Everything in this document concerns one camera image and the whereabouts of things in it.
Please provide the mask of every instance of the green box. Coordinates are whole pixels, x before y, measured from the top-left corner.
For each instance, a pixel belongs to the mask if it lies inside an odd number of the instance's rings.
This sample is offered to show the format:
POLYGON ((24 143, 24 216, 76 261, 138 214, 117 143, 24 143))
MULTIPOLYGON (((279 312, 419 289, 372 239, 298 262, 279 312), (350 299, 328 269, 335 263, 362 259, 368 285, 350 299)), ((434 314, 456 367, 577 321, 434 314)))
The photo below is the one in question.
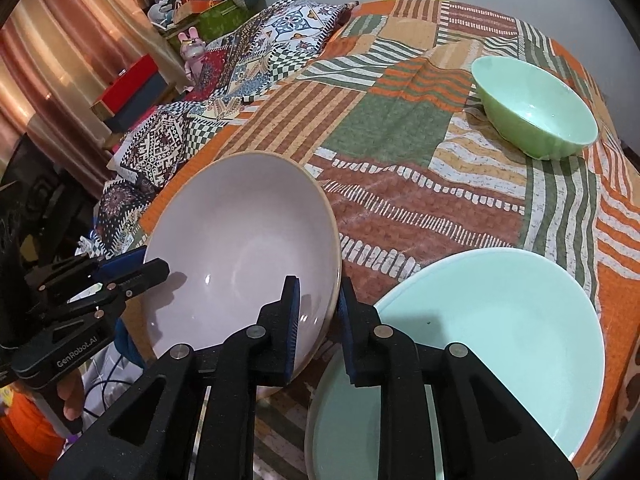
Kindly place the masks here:
POLYGON ((169 42, 172 49, 180 54, 178 34, 188 30, 190 27, 197 28, 198 34, 205 43, 210 43, 225 34, 233 32, 253 15, 253 12, 238 7, 232 0, 225 0, 201 14, 191 15, 182 20, 176 27, 163 32, 162 36, 169 42))

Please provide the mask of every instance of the curtain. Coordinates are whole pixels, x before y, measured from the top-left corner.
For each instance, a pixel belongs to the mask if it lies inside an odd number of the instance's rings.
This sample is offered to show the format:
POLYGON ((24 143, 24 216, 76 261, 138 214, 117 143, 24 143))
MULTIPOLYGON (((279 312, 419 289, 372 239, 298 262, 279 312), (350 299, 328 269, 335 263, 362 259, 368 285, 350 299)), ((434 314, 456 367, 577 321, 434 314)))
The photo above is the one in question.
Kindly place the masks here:
POLYGON ((165 80, 186 84, 179 57, 136 0, 21 0, 0 31, 0 165, 26 132, 99 196, 110 131, 90 106, 147 53, 165 80))

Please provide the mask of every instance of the finger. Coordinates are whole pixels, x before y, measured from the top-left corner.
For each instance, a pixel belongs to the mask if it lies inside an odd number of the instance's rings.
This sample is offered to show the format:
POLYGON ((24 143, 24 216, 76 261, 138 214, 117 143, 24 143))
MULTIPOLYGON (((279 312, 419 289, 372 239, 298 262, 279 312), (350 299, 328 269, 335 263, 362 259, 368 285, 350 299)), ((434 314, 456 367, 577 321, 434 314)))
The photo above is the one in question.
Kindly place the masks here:
POLYGON ((58 396, 65 401, 63 413, 68 420, 75 420, 82 415, 84 385, 78 370, 70 373, 58 383, 58 396))

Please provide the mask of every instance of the bed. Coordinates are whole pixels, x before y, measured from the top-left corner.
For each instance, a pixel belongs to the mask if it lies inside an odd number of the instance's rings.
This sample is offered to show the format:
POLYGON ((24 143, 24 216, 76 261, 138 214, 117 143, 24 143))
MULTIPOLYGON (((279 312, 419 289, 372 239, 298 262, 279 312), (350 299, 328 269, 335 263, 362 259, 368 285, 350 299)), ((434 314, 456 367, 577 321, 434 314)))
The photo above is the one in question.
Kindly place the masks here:
MULTIPOLYGON (((374 303, 460 251, 513 246, 542 254, 584 288, 604 333, 602 399, 573 458, 587 478, 640 396, 640 176, 589 73, 521 20, 437 0, 283 0, 208 50, 200 93, 159 107, 127 135, 83 250, 113 256, 144 244, 197 171, 231 153, 266 150, 320 182, 362 301, 374 303), (549 162, 503 140, 469 72, 487 55, 517 57, 564 80, 596 117, 598 141, 549 162)), ((127 324, 151 357, 136 309, 127 324)), ((260 478, 306 478, 306 409, 337 339, 330 332, 303 373, 259 403, 260 478)))

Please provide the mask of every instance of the green fabric patch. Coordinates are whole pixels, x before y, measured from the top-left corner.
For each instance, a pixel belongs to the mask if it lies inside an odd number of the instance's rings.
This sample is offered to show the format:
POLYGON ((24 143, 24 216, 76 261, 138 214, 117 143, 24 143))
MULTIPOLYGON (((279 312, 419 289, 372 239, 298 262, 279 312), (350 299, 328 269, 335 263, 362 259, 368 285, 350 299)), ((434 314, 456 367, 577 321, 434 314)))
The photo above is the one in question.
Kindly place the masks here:
POLYGON ((598 208, 596 175, 581 156, 563 160, 527 157, 525 216, 519 246, 556 262, 596 295, 593 224, 598 208))
POLYGON ((382 30, 382 27, 385 26, 386 20, 387 16, 380 14, 358 16, 347 25, 340 36, 346 38, 348 36, 362 36, 363 34, 377 35, 382 30))
POLYGON ((410 103, 367 94, 322 146, 353 157, 389 164, 414 162, 427 168, 451 117, 428 101, 410 103))

